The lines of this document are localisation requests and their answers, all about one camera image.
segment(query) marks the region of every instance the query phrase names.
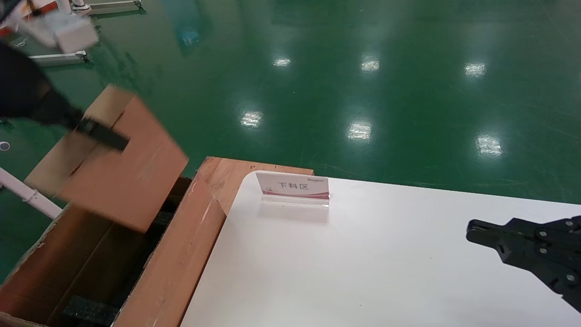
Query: cardboard box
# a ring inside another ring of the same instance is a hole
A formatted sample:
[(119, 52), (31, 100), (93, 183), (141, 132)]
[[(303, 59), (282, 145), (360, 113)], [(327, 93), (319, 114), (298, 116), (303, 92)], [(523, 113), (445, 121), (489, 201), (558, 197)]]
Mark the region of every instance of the cardboard box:
[[(226, 218), (203, 178), (188, 182), (180, 178), (167, 196), (182, 200), (114, 327), (180, 324)], [(65, 326), (73, 296), (111, 302), (147, 256), (147, 236), (68, 206), (0, 287), (0, 326)]]
[(25, 184), (145, 233), (188, 158), (135, 94), (107, 86), (85, 116), (127, 136), (125, 150), (67, 133)]

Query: white tabletop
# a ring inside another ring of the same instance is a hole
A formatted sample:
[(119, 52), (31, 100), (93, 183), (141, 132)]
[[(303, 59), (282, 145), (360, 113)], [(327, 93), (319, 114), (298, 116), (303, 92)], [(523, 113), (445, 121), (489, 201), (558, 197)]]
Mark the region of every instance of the white tabletop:
[(182, 327), (546, 327), (581, 315), (466, 240), (471, 219), (549, 222), (581, 206), (329, 179), (325, 209), (244, 179)]

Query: metal frame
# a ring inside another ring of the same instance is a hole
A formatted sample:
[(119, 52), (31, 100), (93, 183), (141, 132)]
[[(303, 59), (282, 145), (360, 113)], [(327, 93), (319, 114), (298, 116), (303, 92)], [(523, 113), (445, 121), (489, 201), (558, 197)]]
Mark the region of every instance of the metal frame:
[(88, 3), (88, 5), (89, 9), (75, 10), (75, 6), (73, 3), (72, 7), (73, 12), (79, 13), (81, 15), (101, 15), (104, 13), (116, 13), (131, 10), (140, 10), (141, 0)]
[(85, 51), (77, 51), (72, 54), (29, 56), (29, 58), (40, 66), (68, 65), (89, 61)]

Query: green floor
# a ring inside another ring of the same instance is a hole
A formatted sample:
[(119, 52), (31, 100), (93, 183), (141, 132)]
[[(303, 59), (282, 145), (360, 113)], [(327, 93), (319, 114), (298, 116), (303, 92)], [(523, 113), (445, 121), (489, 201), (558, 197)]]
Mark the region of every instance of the green floor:
[[(92, 64), (46, 71), (84, 108), (136, 91), (187, 175), (214, 155), (581, 204), (580, 3), (144, 0), (94, 19)], [(0, 127), (0, 166), (23, 179), (61, 135)], [(0, 280), (48, 223), (0, 192)]]

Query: robotic arm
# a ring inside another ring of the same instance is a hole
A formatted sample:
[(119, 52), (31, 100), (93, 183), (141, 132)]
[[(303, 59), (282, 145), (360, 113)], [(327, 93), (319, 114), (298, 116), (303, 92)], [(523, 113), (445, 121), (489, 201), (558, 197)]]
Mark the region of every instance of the robotic arm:
[(581, 313), (581, 216), (544, 224), (513, 218), (504, 226), (472, 220), (466, 238), (530, 271)]
[(123, 151), (128, 140), (90, 118), (58, 93), (42, 70), (21, 52), (0, 42), (0, 118), (27, 118), (61, 125)]

